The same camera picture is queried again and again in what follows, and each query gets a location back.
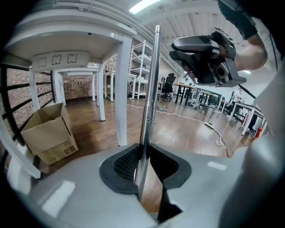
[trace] black office chair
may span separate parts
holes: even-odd
[[[172,100],[170,93],[173,93],[172,85],[175,81],[176,77],[174,77],[174,73],[168,74],[165,83],[162,84],[158,89],[161,90],[161,98],[167,99],[169,101]]]

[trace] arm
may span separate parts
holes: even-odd
[[[255,70],[262,67],[267,58],[267,51],[257,33],[248,39],[245,49],[236,53],[235,63],[238,70]]]
[[[234,24],[243,39],[248,41],[248,47],[236,53],[235,63],[238,70],[255,70],[262,67],[267,61],[267,52],[253,20],[238,9],[234,10],[235,5],[230,8],[221,0],[218,0],[218,5],[224,17]],[[222,46],[220,53],[221,56],[226,53]]]

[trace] fluorescent light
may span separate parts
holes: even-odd
[[[134,5],[132,8],[130,8],[129,11],[132,12],[133,14],[136,14],[137,12],[140,12],[144,8],[150,6],[153,3],[156,3],[158,1],[160,1],[160,0],[142,0],[139,3],[137,3],[136,5]]]

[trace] metal pole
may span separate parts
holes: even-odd
[[[155,106],[157,96],[157,85],[159,79],[159,61],[160,61],[160,28],[155,28],[155,42],[151,59],[151,69],[148,78],[148,88],[146,102],[143,110],[142,129],[139,140],[140,160],[136,169],[134,183],[138,186],[138,199],[140,200],[143,193],[144,182],[147,175],[147,165],[149,154],[147,147],[151,143],[151,133],[155,117]]]

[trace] brick wall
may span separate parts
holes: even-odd
[[[50,76],[45,74],[35,74],[36,82],[50,82]],[[29,82],[29,75],[28,71],[23,70],[16,70],[16,69],[7,69],[7,85],[17,85],[17,84],[24,84]],[[51,85],[37,85],[37,94],[42,94],[44,92],[50,91]],[[31,98],[29,94],[29,87],[19,88],[15,90],[8,91],[9,102],[11,108],[15,107],[22,102],[29,100]],[[39,98],[40,106],[45,104],[52,98],[52,94],[46,94]],[[33,107],[32,103],[29,102],[28,104],[24,105],[23,107],[19,108],[13,113],[14,119],[18,126],[21,126],[32,114],[33,114]],[[2,103],[2,98],[0,96],[0,113],[3,115],[5,113]],[[11,136],[13,136],[12,130],[9,126],[7,119],[4,120],[4,123],[7,127],[8,132]],[[3,146],[0,143],[0,151],[3,151]]]
[[[92,75],[88,76],[64,76],[63,87],[65,99],[91,97],[92,96]]]

